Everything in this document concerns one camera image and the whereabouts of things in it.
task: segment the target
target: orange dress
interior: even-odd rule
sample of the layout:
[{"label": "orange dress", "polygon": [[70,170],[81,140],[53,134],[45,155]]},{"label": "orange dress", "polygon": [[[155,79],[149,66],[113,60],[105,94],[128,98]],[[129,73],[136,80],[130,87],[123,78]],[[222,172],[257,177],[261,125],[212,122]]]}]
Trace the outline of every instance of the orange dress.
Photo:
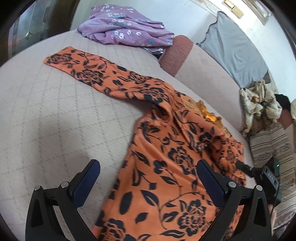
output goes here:
[{"label": "orange dress", "polygon": [[[195,166],[205,159],[214,171],[244,185],[245,176],[235,167],[237,160],[243,161],[243,144],[203,115],[204,109],[195,108],[193,99],[160,79],[72,47],[47,57],[44,63],[109,96],[153,104],[135,125],[93,234],[100,241],[199,240],[219,209]],[[241,207],[226,237],[231,236],[240,213]]]}]

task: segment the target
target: folded purple garment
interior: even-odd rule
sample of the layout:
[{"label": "folded purple garment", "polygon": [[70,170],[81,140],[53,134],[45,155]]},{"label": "folded purple garment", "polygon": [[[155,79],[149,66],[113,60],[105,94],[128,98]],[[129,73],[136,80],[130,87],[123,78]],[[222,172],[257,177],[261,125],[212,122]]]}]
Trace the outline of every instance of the folded purple garment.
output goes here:
[{"label": "folded purple garment", "polygon": [[171,46],[174,34],[162,22],[155,22],[131,7],[105,4],[94,7],[78,27],[83,37],[103,44]]}]

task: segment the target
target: blue gripper pad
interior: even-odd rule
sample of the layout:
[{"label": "blue gripper pad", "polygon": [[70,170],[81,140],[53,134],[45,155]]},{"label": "blue gripper pad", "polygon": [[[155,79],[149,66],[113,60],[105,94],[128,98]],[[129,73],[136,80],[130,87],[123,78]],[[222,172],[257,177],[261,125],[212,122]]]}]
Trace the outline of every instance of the blue gripper pad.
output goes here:
[{"label": "blue gripper pad", "polygon": [[72,205],[75,209],[84,205],[93,185],[95,184],[100,174],[100,171],[100,163],[97,160],[93,159],[82,172],[76,175],[83,175],[83,177],[71,193]]},{"label": "blue gripper pad", "polygon": [[202,184],[204,185],[207,193],[209,194],[213,204],[216,207],[223,208],[226,204],[225,190],[221,187],[221,185],[213,175],[214,171],[210,171],[209,168],[211,167],[207,163],[205,164],[204,162],[205,161],[200,160],[197,163],[197,175],[201,180]]}]

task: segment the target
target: wall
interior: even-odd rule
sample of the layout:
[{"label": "wall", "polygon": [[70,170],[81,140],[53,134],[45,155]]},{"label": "wall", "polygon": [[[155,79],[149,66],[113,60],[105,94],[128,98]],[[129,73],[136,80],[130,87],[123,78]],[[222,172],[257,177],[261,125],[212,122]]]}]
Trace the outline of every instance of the wall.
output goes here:
[{"label": "wall", "polygon": [[244,13],[237,18],[222,0],[209,0],[217,8],[212,12],[211,4],[194,3],[196,0],[81,0],[75,13],[71,29],[77,28],[90,13],[90,7],[99,4],[131,6],[150,19],[161,21],[175,35],[185,35],[193,42],[201,42],[208,26],[216,21],[218,9],[224,11],[251,39],[265,60],[279,93],[290,100],[296,98],[296,60],[284,32],[272,16],[264,26],[257,16],[241,0],[231,0]]}]

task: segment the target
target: striped cloth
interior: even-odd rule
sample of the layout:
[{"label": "striped cloth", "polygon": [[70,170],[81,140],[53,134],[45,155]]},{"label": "striped cloth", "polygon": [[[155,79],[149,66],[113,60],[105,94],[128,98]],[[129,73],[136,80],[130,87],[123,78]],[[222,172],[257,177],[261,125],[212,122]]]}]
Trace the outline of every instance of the striped cloth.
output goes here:
[{"label": "striped cloth", "polygon": [[274,229],[292,219],[296,213],[296,183],[294,153],[288,136],[280,123],[261,130],[250,137],[250,148],[255,167],[263,166],[272,156],[280,162],[282,201],[277,211]]}]

